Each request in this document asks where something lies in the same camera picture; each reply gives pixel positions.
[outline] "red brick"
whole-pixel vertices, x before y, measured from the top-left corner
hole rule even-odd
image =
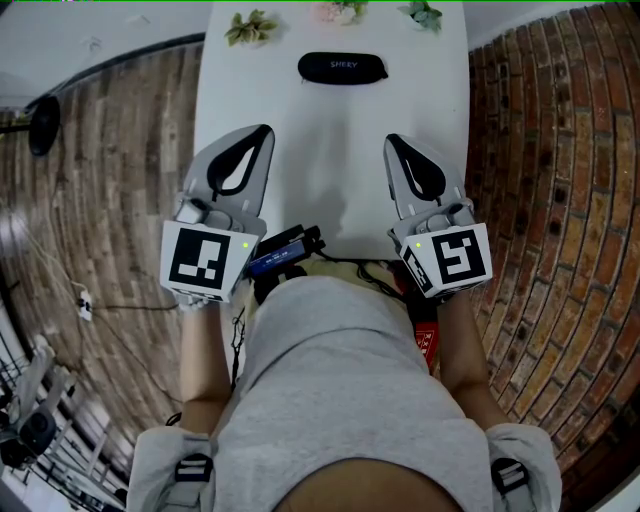
[[[564,47],[562,46],[562,39],[560,33],[555,24],[553,18],[547,18],[542,20],[544,25],[544,31],[547,35],[547,46],[549,47],[549,56],[551,57],[552,64],[559,64],[565,62]]]
[[[615,409],[605,404],[582,431],[583,437],[589,443],[595,443],[607,431],[615,417]]]
[[[568,187],[557,184],[556,191],[561,190],[565,196],[569,195]],[[549,281],[553,275],[553,269],[555,268],[556,261],[558,259],[558,253],[560,252],[560,243],[562,242],[562,231],[565,227],[567,216],[567,205],[553,203],[551,206],[551,214],[549,216],[549,223],[547,234],[544,239],[544,245],[542,247],[542,255],[540,257],[540,265],[538,266],[538,276],[542,279]],[[558,226],[560,234],[554,234],[552,232],[553,226]]]
[[[576,325],[578,325],[578,319],[580,318],[581,312],[582,306],[580,303],[576,302],[574,299],[568,298],[562,306],[560,316],[558,317],[556,326],[551,334],[551,339],[561,347],[565,347],[569,341],[571,333],[576,328]]]
[[[629,311],[629,316],[622,327],[614,350],[623,361],[629,360],[631,354],[638,345],[640,337],[640,313],[637,311]]]
[[[589,391],[582,399],[582,405],[588,411],[594,411],[604,402],[616,380],[616,374],[603,368],[596,380],[591,384]]]
[[[553,111],[540,112],[540,147],[538,149],[538,201],[551,200],[551,187],[555,175],[556,116]]]
[[[558,137],[558,145],[556,148],[556,176],[564,180],[571,179],[571,171],[573,169],[573,137]]]
[[[485,66],[487,82],[495,82],[497,80],[497,73],[496,73],[496,55],[495,55],[495,52],[493,51],[493,45],[492,44],[484,45],[484,48],[482,49],[482,51],[484,53],[484,66]]]
[[[522,58],[524,73],[525,129],[538,129],[538,87],[536,85],[536,64],[533,55]]]
[[[498,293],[498,301],[509,304],[513,292],[516,287],[516,280],[518,279],[518,271],[520,269],[517,265],[508,264],[502,277],[502,285],[500,286],[500,292]]]
[[[576,154],[573,163],[571,211],[587,213],[591,190],[593,129],[591,114],[576,112]]]
[[[582,243],[580,260],[576,267],[571,294],[579,300],[584,300],[591,276],[596,267],[603,233],[609,214],[609,195],[594,192],[591,194],[591,208],[587,220],[587,230]]]
[[[536,403],[533,404],[531,408],[531,412],[537,418],[544,418],[544,416],[549,412],[551,406],[556,402],[560,393],[562,392],[562,388],[558,386],[554,381],[547,382],[547,385],[540,393],[540,396],[536,399]]]
[[[521,180],[520,194],[533,194],[535,178],[538,175],[538,141],[536,139],[526,140],[524,143],[524,158],[522,161],[522,177],[531,178]]]
[[[498,36],[493,40],[493,51],[496,54],[496,63],[507,60],[507,49],[505,47],[504,36]]]
[[[483,309],[485,311],[491,311],[493,309],[493,304],[496,300],[496,295],[498,293],[500,282],[502,281],[502,274],[507,261],[509,241],[504,238],[499,238],[494,251],[494,257],[491,262],[493,266],[493,279],[489,283],[483,299]]]
[[[611,398],[618,402],[618,404],[624,405],[629,401],[631,395],[639,385],[640,354],[636,354],[625,369],[622,377],[620,377],[618,384],[616,384],[616,387],[613,389]]]
[[[595,280],[598,283],[604,286],[613,283],[622,258],[623,244],[624,238],[621,235],[614,231],[607,231],[596,269]]]
[[[631,104],[633,105],[634,123],[636,131],[640,131],[640,63],[636,49],[631,41],[627,38],[618,40],[618,48],[620,49],[620,57],[624,65],[624,71],[627,76],[627,84]]]
[[[549,65],[549,50],[547,49],[544,28],[541,21],[534,21],[529,25],[529,35],[531,36],[531,46],[536,56],[538,67]]]
[[[575,462],[581,457],[580,450],[575,444],[572,444],[558,457],[558,467],[560,472],[564,473],[567,469],[575,464]]]
[[[491,313],[489,324],[487,325],[487,329],[482,337],[482,346],[484,347],[485,354],[491,352],[491,348],[493,347],[493,344],[498,337],[498,333],[500,332],[500,326],[502,325],[502,319],[504,318],[506,309],[506,304],[496,302],[493,312]]]
[[[529,410],[536,396],[540,393],[543,386],[551,376],[551,372],[560,357],[560,350],[554,345],[547,345],[542,357],[538,360],[538,364],[529,377],[526,386],[516,400],[513,406],[515,413],[522,417]]]
[[[620,14],[618,5],[614,2],[605,3],[602,6],[602,9],[607,16],[607,21],[609,22],[611,31],[615,34],[619,41],[621,36],[629,33],[629,29],[627,28],[627,24],[624,22],[624,19]]]
[[[585,44],[582,48],[589,73],[596,131],[611,133],[611,106],[609,104],[609,93],[607,92],[607,81],[600,50],[595,42]]]
[[[620,3],[618,7],[620,8],[622,17],[629,27],[629,34],[633,37],[636,48],[640,48],[640,21],[638,21],[638,15],[628,3]]]
[[[618,49],[616,47],[616,41],[613,38],[613,34],[609,28],[609,23],[607,22],[607,17],[605,16],[602,7],[599,5],[592,5],[587,9],[587,11],[589,12],[593,28],[598,36],[598,42],[602,48],[602,55],[605,59],[617,58]]]
[[[487,115],[497,116],[498,105],[500,104],[500,95],[498,94],[498,84],[487,85]]]
[[[618,61],[607,61],[605,63],[607,71],[607,83],[609,84],[609,94],[611,95],[611,105],[613,108],[628,109],[627,83],[624,78],[624,71]]]
[[[521,116],[511,117],[511,151],[509,154],[509,179],[507,192],[517,194],[520,188],[520,171],[522,170],[524,149],[524,126]]]
[[[549,291],[549,285],[544,284],[542,281],[536,281],[531,289],[531,295],[527,301],[527,307],[524,311],[523,318],[530,324],[535,324],[538,320],[538,316],[544,306],[544,301],[547,298],[547,292]]]
[[[611,226],[626,229],[633,207],[635,182],[635,144],[633,121],[629,116],[616,116],[616,184]]]
[[[507,384],[509,383],[509,379],[511,375],[520,361],[522,354],[527,345],[528,339],[528,327],[524,324],[520,324],[516,331],[516,335],[511,342],[511,346],[509,350],[507,350],[507,354],[500,364],[500,368],[492,377],[492,384],[502,392]]]
[[[502,361],[504,360],[504,356],[509,350],[509,346],[511,345],[511,339],[513,336],[509,334],[505,330],[501,330],[498,335],[498,339],[493,345],[493,349],[491,350],[490,361],[493,362],[496,366],[500,366]]]
[[[558,443],[561,448],[567,446],[582,430],[588,419],[580,409],[573,411],[573,414],[569,416],[564,425],[562,425],[556,433],[554,437],[556,443]]]
[[[589,79],[587,68],[581,61],[571,63],[571,90],[574,107],[590,107]]]
[[[610,139],[595,138],[595,164],[593,184],[602,188],[611,188],[613,176],[613,145]]]
[[[606,301],[607,296],[600,290],[592,290],[589,294],[580,324],[554,373],[558,382],[566,383],[578,368],[596,332]]]
[[[509,95],[509,108],[512,112],[524,112],[524,96],[522,93],[522,77],[512,76],[510,80],[511,94]]]
[[[553,71],[551,66],[538,69],[538,94],[540,96],[540,107],[550,108],[555,105],[555,86],[553,82]]]
[[[576,31],[578,32],[580,39],[584,42],[594,38],[595,32],[593,31],[593,27],[589,21],[587,10],[573,9],[570,12],[571,17],[573,18],[573,24],[576,27]]]
[[[509,58],[509,68],[512,75],[522,74],[522,63],[520,62],[520,51],[516,41],[515,30],[509,30],[505,34],[505,42],[507,44],[507,56]]]
[[[540,315],[540,319],[537,323],[535,323],[536,318],[533,315],[528,318],[527,313],[529,312],[529,305],[527,304],[525,319],[527,321],[531,321],[532,324],[535,323],[535,329],[531,335],[531,340],[529,341],[529,350],[532,354],[540,355],[542,353],[542,350],[547,343],[547,339],[551,334],[556,318],[560,313],[560,307],[564,302],[570,281],[571,272],[566,269],[559,268],[556,272],[556,276],[551,286],[551,291],[544,302],[544,309],[542,310],[542,314]]]
[[[484,68],[484,53],[482,48],[476,48],[473,50],[473,64],[476,67],[476,70]]]
[[[516,198],[507,195],[500,208],[500,234],[511,238],[516,221]]]
[[[585,375],[576,373],[540,427],[546,430],[549,435],[553,435],[573,412],[576,404],[580,402],[589,383],[590,381]]]
[[[524,353],[524,355],[522,356],[522,359],[520,359],[520,362],[518,363],[518,366],[513,372],[513,375],[511,375],[511,379],[509,379],[511,384],[516,389],[520,390],[525,386],[525,384],[529,380],[531,372],[536,366],[536,363],[537,363],[537,360],[534,357],[531,357],[526,352]]]
[[[529,222],[529,232],[527,233],[527,245],[533,249],[540,250],[545,235],[545,222],[547,220],[547,209],[544,206],[534,205]]]
[[[594,375],[598,373],[609,355],[615,338],[616,332],[611,327],[601,325],[582,362],[582,368]]]
[[[489,324],[489,314],[484,311],[480,311],[478,313],[478,317],[476,318],[476,327],[478,328],[478,335],[480,337],[484,336],[484,331],[487,329],[487,325]]]
[[[568,12],[561,12],[556,16],[556,21],[562,34],[564,48],[569,60],[582,59],[582,48],[578,40],[578,34],[571,21],[571,15]]]
[[[515,389],[513,389],[511,386],[507,386],[504,392],[502,393],[502,396],[498,400],[498,405],[501,407],[503,411],[508,411],[513,405],[513,402],[515,401],[517,396],[518,396],[518,392]]]
[[[607,315],[614,322],[621,322],[629,309],[633,299],[638,277],[640,275],[640,206],[633,212],[631,235],[627,244],[627,251],[622,261],[620,276],[616,284]]]
[[[513,332],[517,323],[524,312],[524,307],[529,298],[529,292],[532,287],[533,277],[535,275],[536,265],[538,263],[538,255],[527,251],[522,258],[520,266],[520,274],[514,290],[513,298],[509,304],[509,309],[505,315],[503,327],[509,332]]]
[[[484,296],[485,288],[486,283],[483,283],[471,290],[471,310],[473,311],[474,318],[476,318],[480,312],[480,305],[482,304],[482,297]]]
[[[516,39],[518,40],[518,47],[521,53],[531,53],[533,51],[531,47],[531,40],[529,39],[529,33],[527,27],[522,25],[516,29]]]
[[[569,215],[567,231],[564,234],[562,252],[560,253],[560,263],[575,266],[580,254],[582,245],[582,234],[584,232],[584,219]]]

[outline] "black cable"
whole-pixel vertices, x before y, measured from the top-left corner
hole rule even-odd
[[[236,381],[238,380],[238,367],[240,366],[240,347],[244,343],[244,329],[245,323],[242,321],[242,315],[244,315],[244,307],[232,321],[233,325],[233,340],[231,340],[231,348],[233,349],[233,366],[231,369],[231,392],[236,389]]]
[[[402,294],[398,293],[396,290],[393,289],[393,287],[389,286],[384,281],[380,281],[380,279],[376,279],[371,274],[369,274],[369,272],[365,267],[366,261],[333,258],[332,256],[325,254],[321,249],[317,249],[315,252],[316,254],[318,254],[319,256],[323,257],[325,260],[328,260],[328,261],[333,261],[335,263],[353,263],[354,265],[357,265],[358,267],[357,276],[359,279],[362,279],[366,283],[376,285],[380,289],[380,292],[383,293],[384,295],[387,295],[393,299],[397,299],[402,303],[406,303],[406,299],[402,296]]]
[[[182,400],[178,400],[177,398],[174,398],[173,396],[171,396],[171,394],[169,394],[169,392],[164,389],[160,384],[158,384],[158,382],[156,381],[156,379],[154,378],[153,374],[149,371],[149,369],[146,367],[146,365],[140,360],[140,358],[135,354],[135,352],[133,352],[125,343],[125,341],[118,335],[118,333],[115,331],[115,329],[113,327],[111,327],[111,324],[109,324],[109,322],[107,322],[107,320],[97,314],[93,314],[93,316],[95,316],[96,318],[99,318],[100,320],[102,320],[102,322],[104,322],[104,324],[107,326],[107,328],[109,329],[109,331],[111,332],[111,334],[113,335],[113,337],[118,340],[118,343],[120,343],[120,345],[122,346],[122,348],[124,348],[129,355],[135,359],[135,361],[140,365],[140,367],[144,370],[144,372],[148,375],[149,379],[151,380],[151,382],[154,384],[154,386],[164,395],[166,396],[169,400],[176,402],[176,403],[182,403]]]

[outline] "shoulder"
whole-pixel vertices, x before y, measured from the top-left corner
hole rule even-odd
[[[200,482],[206,487],[215,481],[213,468],[214,447],[206,434],[194,434],[178,427],[157,427],[143,432],[137,440],[127,510],[162,510],[167,499],[182,491],[180,468],[188,464],[192,469],[189,483]],[[198,468],[199,478],[193,476],[193,467]],[[188,493],[197,497],[201,490],[190,486]]]

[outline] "succulent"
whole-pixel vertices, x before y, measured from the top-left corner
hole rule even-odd
[[[440,31],[442,12],[429,7],[428,2],[411,2],[409,5],[398,7],[398,10],[407,16],[411,16],[413,21],[425,30]]]
[[[242,15],[237,12],[231,18],[231,28],[227,30],[224,37],[227,38],[229,46],[236,43],[267,41],[269,39],[268,32],[277,26],[275,21],[264,19],[264,11],[253,10],[247,22],[243,22]]]

